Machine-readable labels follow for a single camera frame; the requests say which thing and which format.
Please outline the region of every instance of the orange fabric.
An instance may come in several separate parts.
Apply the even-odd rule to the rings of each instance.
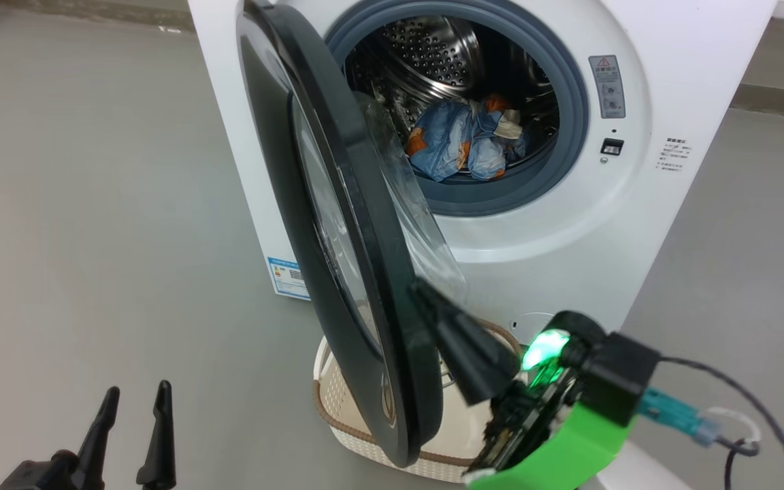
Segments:
[[[470,140],[464,140],[458,151],[458,161],[455,162],[455,167],[459,170],[464,168],[464,164],[468,162],[468,155],[470,154]]]
[[[413,131],[410,132],[410,136],[408,136],[407,146],[404,146],[404,152],[407,153],[408,157],[412,157],[417,152],[423,151],[426,148],[429,148],[429,144],[423,139],[423,128],[413,128]]]
[[[507,109],[510,109],[510,103],[497,93],[493,93],[486,97],[483,103],[486,105],[486,112],[504,112]]]

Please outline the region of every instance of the green light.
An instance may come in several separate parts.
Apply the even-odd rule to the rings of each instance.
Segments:
[[[570,334],[566,331],[552,329],[540,332],[522,358],[522,369],[529,370],[545,361],[556,359],[568,340],[570,340]]]

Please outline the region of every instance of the wicker basket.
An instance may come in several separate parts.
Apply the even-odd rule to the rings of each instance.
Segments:
[[[495,325],[487,325],[487,328],[509,344],[514,353],[522,355],[519,343],[510,333]],[[314,361],[314,403],[320,417],[329,424],[332,433],[346,449],[398,468],[383,454],[368,432],[325,338],[320,342]],[[461,483],[461,474],[483,448],[483,428],[489,419],[489,402],[467,407],[458,388],[447,384],[444,388],[444,418],[438,435],[423,446],[416,464],[398,469],[434,480]]]

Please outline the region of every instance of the washing machine door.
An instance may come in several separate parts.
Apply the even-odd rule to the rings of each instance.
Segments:
[[[262,156],[323,331],[377,444],[395,465],[411,464],[438,431],[442,388],[376,147],[297,10],[245,0],[237,26]]]

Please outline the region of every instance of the teal connector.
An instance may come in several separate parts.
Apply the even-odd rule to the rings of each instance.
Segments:
[[[647,392],[640,398],[637,413],[657,424],[688,434],[700,446],[710,446],[721,431],[721,426],[716,421],[702,418],[697,408],[656,388],[647,388]]]

